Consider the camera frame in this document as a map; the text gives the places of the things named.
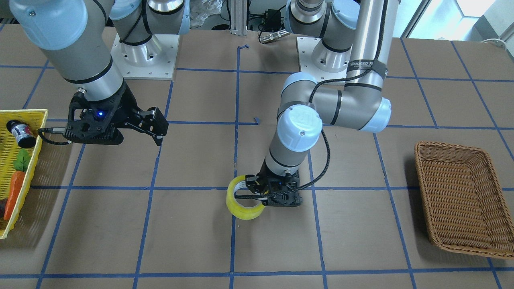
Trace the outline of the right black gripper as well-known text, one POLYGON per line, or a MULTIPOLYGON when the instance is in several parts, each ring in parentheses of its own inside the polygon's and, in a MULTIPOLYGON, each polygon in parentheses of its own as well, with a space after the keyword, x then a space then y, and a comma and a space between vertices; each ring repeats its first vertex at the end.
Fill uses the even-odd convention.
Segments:
POLYGON ((126 82, 123 82, 119 90, 121 99, 112 117, 112 124, 116 128, 132 129, 152 137, 157 146, 162 141, 169 123, 158 107, 151 107, 147 111, 141 110, 137 101, 126 82))

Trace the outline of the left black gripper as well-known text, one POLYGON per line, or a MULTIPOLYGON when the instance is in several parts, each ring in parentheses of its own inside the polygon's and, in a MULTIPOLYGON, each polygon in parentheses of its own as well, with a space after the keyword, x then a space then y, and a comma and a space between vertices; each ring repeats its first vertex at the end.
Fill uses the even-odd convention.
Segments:
POLYGON ((235 193, 235 204, 241 207, 259 207, 268 203, 265 194, 281 192, 281 176, 274 174, 264 162, 256 175, 245 176, 245 186, 252 194, 235 193))

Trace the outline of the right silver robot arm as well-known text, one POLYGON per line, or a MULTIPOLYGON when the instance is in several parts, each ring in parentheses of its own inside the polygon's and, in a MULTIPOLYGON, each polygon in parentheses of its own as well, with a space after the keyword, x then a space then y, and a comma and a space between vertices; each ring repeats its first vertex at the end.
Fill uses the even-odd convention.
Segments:
POLYGON ((162 144, 168 122, 157 107, 142 110, 102 39, 108 20, 117 29, 127 62, 152 65, 164 59, 157 35, 186 34, 188 0, 10 0, 8 6, 28 39, 64 80, 76 87, 62 134, 66 143, 118 145, 121 129, 162 144))

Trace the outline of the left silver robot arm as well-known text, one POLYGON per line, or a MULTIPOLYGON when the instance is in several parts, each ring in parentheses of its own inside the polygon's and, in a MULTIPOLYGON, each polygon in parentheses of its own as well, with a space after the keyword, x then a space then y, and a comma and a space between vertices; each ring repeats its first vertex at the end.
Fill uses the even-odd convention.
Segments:
POLYGON ((320 39, 318 48, 346 62, 345 77, 316 80, 306 72, 290 75, 281 90, 277 124, 261 170, 245 176, 250 195, 265 206, 299 206, 298 169, 323 137, 324 124, 371 133, 389 123, 392 105, 382 96, 399 0, 290 0, 286 30, 320 39))

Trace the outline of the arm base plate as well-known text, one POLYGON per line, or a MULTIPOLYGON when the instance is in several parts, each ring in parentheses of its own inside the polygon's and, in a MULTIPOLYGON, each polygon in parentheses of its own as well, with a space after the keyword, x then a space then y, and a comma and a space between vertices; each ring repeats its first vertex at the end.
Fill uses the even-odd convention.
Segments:
POLYGON ((326 48, 320 38, 297 37, 300 71, 317 81, 346 77, 351 49, 334 52, 326 48))
POLYGON ((111 55, 127 80, 173 80, 179 40, 179 35, 153 35, 145 44, 130 46, 116 35, 111 55))

